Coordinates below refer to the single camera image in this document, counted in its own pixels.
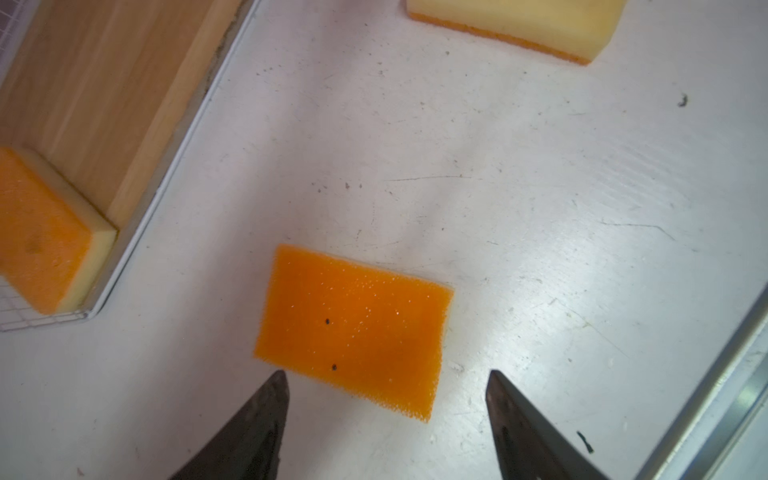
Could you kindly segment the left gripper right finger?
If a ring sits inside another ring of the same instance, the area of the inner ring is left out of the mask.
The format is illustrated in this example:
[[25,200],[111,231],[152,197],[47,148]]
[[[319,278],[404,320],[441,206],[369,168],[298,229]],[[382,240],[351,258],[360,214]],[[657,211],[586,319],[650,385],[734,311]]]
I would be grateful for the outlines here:
[[486,405],[504,479],[604,479],[499,370],[490,372]]

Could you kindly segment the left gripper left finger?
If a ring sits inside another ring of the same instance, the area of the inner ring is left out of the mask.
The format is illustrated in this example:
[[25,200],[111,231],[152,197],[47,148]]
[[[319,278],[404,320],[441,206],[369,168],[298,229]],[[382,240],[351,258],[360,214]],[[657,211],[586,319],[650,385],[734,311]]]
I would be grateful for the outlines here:
[[277,370],[201,451],[172,477],[276,478],[289,400],[286,373]]

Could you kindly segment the pale yellow sponge orange underside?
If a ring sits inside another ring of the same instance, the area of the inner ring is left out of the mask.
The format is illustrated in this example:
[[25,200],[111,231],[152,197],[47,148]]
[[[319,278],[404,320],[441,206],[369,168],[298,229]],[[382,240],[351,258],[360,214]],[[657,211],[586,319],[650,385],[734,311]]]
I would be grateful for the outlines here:
[[407,0],[410,18],[588,65],[610,42],[624,0]]

